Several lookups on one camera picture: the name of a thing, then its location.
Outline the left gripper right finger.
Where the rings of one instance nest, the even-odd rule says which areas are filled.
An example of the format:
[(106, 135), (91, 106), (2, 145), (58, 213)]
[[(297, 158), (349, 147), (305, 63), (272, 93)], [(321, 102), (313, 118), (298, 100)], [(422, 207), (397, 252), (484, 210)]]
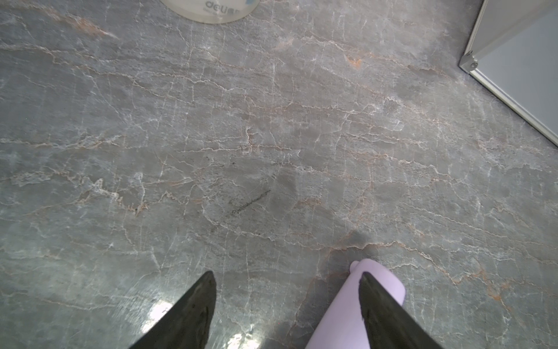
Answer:
[(358, 294), (371, 348), (442, 348), (369, 272), (361, 276)]

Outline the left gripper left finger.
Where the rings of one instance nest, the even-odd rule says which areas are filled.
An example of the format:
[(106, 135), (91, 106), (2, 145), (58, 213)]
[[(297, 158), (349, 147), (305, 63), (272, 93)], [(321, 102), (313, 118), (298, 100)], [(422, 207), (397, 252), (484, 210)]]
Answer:
[(131, 348), (204, 348), (216, 301), (217, 283), (209, 270)]

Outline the purple flashlight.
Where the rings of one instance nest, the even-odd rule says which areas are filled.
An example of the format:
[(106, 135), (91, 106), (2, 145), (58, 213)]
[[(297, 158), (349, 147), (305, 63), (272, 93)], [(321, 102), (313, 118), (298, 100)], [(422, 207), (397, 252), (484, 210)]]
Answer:
[(351, 263), (350, 275), (318, 324), (308, 348), (370, 347), (358, 296), (359, 281), (365, 272), (372, 274), (399, 305), (403, 304), (405, 287), (391, 271), (371, 259), (356, 260)]

